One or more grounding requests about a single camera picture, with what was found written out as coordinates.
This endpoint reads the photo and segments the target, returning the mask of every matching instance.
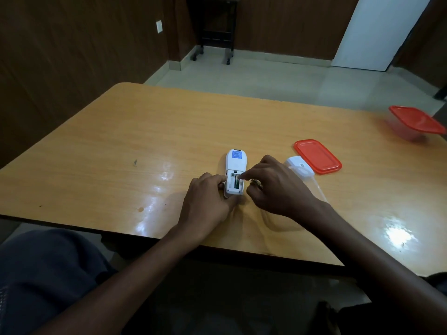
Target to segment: white device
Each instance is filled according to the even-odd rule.
[[[239,175],[247,170],[247,155],[239,149],[231,149],[225,162],[225,190],[223,196],[242,195],[244,193],[244,180],[239,180]]]
[[[286,165],[299,177],[311,177],[315,175],[313,169],[310,168],[310,165],[308,165],[301,156],[289,157],[286,161]]]

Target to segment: red lid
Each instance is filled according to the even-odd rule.
[[[408,128],[417,130],[423,133],[445,134],[446,129],[432,118],[430,115],[422,112],[417,108],[391,106],[389,107],[391,113],[396,116],[400,122],[405,124]]]
[[[342,168],[342,163],[317,140],[300,140],[293,147],[318,174],[333,173]]]

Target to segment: wooden table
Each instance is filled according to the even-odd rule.
[[[0,170],[0,214],[160,238],[191,179],[321,141],[343,163],[317,180],[355,228],[420,275],[447,270],[447,145],[406,142],[374,113],[117,84]],[[205,245],[339,265],[313,235],[248,200]]]

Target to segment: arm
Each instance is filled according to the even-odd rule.
[[[232,211],[237,197],[222,198],[226,176],[205,173],[193,179],[178,224],[155,246],[112,276],[34,335],[119,334],[166,274]]]
[[[255,184],[247,188],[254,203],[293,219],[318,237],[374,303],[387,310],[394,308],[405,317],[398,321],[412,322],[424,334],[447,330],[447,298],[361,235],[329,204],[315,198],[288,167],[267,155],[240,179],[259,180],[262,188]]]

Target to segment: sticker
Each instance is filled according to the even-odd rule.
[[[242,158],[242,152],[241,151],[233,151],[232,158]]]

